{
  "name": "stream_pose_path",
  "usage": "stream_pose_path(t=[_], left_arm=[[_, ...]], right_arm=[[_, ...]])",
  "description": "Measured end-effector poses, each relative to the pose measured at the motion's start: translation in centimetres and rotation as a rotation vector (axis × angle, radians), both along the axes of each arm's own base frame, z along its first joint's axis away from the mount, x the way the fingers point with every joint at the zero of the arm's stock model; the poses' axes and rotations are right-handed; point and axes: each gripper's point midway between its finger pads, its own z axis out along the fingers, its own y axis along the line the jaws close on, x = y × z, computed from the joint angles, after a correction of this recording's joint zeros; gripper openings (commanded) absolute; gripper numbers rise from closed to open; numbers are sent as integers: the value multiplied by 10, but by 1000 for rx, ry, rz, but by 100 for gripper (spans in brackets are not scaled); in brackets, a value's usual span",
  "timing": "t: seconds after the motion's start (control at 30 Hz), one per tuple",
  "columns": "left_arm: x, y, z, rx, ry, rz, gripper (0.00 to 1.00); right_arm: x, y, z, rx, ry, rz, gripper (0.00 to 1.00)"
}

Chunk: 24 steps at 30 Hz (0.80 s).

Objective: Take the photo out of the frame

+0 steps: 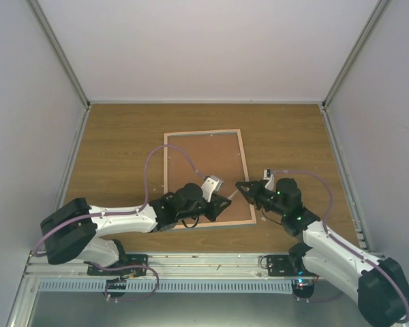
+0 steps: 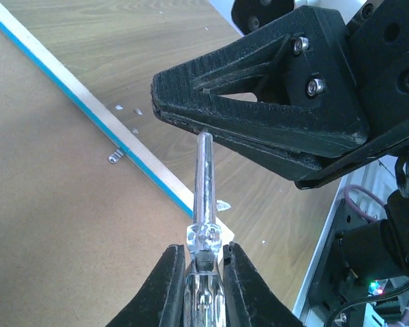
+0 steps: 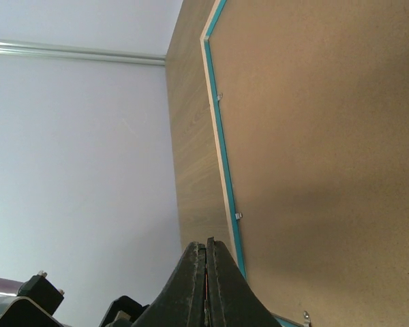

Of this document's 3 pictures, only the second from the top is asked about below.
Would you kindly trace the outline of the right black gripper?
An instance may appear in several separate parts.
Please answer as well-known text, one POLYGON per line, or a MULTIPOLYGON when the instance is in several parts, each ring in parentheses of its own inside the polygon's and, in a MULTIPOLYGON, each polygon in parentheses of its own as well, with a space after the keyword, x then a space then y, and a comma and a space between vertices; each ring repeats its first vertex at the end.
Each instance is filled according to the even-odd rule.
POLYGON ((384 155, 409 149, 409 1, 319 1, 339 10, 350 32, 367 142, 331 162, 299 189, 321 187, 384 155))

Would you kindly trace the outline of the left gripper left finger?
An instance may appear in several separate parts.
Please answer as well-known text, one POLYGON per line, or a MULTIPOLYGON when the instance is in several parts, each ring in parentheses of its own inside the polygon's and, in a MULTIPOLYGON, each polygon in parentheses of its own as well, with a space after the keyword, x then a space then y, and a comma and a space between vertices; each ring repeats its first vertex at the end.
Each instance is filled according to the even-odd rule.
POLYGON ((107 325, 182 326, 184 279, 184 246, 170 245, 137 294, 107 325))

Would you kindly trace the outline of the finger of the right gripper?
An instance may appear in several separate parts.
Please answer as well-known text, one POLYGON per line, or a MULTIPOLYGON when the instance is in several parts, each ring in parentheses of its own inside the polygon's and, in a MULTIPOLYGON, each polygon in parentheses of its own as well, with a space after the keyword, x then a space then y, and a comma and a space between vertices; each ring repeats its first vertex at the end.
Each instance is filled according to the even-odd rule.
POLYGON ((209 132, 213 141, 242 155, 289 181, 307 180, 322 170, 317 157, 305 153, 293 153, 247 140, 223 129, 212 127, 178 114, 157 112, 156 117, 165 123, 193 134, 209 132))
POLYGON ((303 6, 153 77, 154 115, 182 129, 334 158, 364 144, 337 10, 303 6))

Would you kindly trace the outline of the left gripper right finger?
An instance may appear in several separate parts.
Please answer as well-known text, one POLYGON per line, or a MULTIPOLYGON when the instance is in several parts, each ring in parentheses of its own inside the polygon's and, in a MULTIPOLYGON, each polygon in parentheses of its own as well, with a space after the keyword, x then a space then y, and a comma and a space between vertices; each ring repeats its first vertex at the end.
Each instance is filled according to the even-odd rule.
POLYGON ((228 326, 303 326, 274 295, 240 244, 225 245, 223 253, 228 326))

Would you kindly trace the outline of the clear handle screwdriver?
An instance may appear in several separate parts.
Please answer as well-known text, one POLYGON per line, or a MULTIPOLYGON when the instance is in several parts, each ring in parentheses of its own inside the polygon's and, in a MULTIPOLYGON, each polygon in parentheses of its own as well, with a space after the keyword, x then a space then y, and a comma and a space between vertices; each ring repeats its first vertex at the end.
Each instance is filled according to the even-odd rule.
POLYGON ((213 137, 198 135, 193 224, 187 227, 190 265, 185 277, 184 326, 225 326, 225 295, 218 257, 222 229, 216 223, 213 137))

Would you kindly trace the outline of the blue wooden picture frame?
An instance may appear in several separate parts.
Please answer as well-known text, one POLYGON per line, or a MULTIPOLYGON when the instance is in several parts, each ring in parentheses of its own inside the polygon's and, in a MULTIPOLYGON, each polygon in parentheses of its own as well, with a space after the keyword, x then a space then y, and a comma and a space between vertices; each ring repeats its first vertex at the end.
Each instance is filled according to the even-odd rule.
MULTIPOLYGON (((153 75, 217 48, 207 1, 0 1, 0 20, 78 97, 193 184, 196 138, 151 110, 153 75)), ((104 326, 190 218, 0 30, 0 326, 104 326)))

